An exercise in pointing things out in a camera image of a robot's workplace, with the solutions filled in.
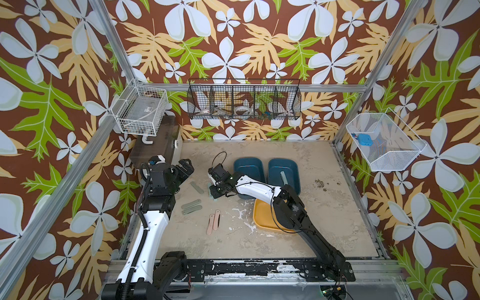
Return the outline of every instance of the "gray plastic strip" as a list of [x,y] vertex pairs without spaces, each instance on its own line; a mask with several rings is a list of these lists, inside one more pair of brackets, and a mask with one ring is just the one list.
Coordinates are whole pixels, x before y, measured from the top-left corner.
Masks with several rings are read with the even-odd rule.
[[194,206],[194,207],[190,207],[190,208],[185,209],[184,211],[182,211],[182,213],[183,213],[184,215],[188,215],[189,213],[193,213],[194,211],[201,210],[201,209],[202,209],[202,206],[201,206],[201,205],[197,205],[197,206]]
[[181,208],[182,208],[182,209],[187,209],[187,208],[189,208],[189,207],[192,207],[192,206],[195,206],[195,205],[197,205],[197,204],[200,204],[200,202],[202,202],[202,200],[197,199],[197,200],[195,200],[195,201],[192,201],[192,202],[190,202],[190,203],[187,203],[187,204],[182,205]]
[[201,187],[199,187],[194,181],[190,182],[190,184],[199,192],[200,194],[203,194],[204,191],[202,190]]

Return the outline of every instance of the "blue object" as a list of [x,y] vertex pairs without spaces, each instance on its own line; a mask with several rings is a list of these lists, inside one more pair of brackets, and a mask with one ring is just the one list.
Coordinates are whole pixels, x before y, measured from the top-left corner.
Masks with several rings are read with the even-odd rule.
[[282,174],[284,172],[288,184],[300,195],[299,167],[291,159],[274,158],[268,162],[268,184],[283,186]]
[[[233,163],[233,169],[236,172],[241,172],[248,177],[255,179],[260,182],[265,182],[265,174],[264,174],[264,165],[262,161],[256,157],[246,157],[246,158],[239,158]],[[250,200],[255,199],[254,197],[239,194],[240,199],[243,200]]]
[[359,144],[362,146],[371,146],[373,145],[372,139],[368,134],[360,133],[358,135]]

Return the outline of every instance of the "yellow plastic tray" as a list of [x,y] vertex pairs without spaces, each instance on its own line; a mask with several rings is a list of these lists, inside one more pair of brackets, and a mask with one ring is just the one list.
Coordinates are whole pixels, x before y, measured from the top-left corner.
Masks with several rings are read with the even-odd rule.
[[[273,217],[275,218],[276,223],[285,231],[288,232],[295,232],[291,229],[286,229],[282,225],[279,224],[278,220],[275,216],[275,210],[273,211]],[[270,211],[270,205],[262,200],[256,199],[255,205],[253,206],[253,221],[257,227],[273,230],[277,232],[282,232],[278,229],[277,225],[275,224],[272,218],[272,212]]]

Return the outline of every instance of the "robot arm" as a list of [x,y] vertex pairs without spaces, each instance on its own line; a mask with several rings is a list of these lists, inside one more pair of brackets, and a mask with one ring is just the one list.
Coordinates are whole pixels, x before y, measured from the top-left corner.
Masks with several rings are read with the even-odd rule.
[[154,156],[146,164],[144,200],[138,208],[142,225],[117,282],[105,285],[102,299],[161,299],[173,279],[185,276],[184,252],[167,252],[153,270],[156,251],[175,205],[175,193],[194,171],[189,159],[179,163],[171,166]]
[[325,277],[339,281],[341,276],[345,276],[348,281],[355,281],[350,263],[315,228],[305,211],[305,205],[291,186],[268,185],[240,172],[230,174],[221,164],[210,168],[208,176],[213,182],[210,186],[213,198],[237,192],[270,204],[278,222],[283,227],[296,231],[310,246],[323,265]]

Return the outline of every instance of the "work surface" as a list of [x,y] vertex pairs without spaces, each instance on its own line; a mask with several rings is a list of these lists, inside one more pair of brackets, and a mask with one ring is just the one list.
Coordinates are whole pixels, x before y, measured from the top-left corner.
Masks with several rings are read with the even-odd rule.
[[[298,234],[267,231],[253,221],[255,200],[238,196],[209,198],[207,171],[221,151],[228,153],[224,168],[233,173],[241,157],[257,157],[268,176],[272,158],[289,158],[299,167],[301,193],[308,216],[323,236],[345,256],[377,256],[360,212],[328,142],[184,142],[181,158],[192,160],[195,172],[180,186],[175,208],[162,236],[157,258],[169,251],[185,251],[189,259],[314,257]],[[221,163],[223,154],[217,158]],[[190,185],[196,182],[204,194]],[[181,206],[196,199],[203,209],[188,215]],[[207,235],[208,218],[220,210],[220,225]]]

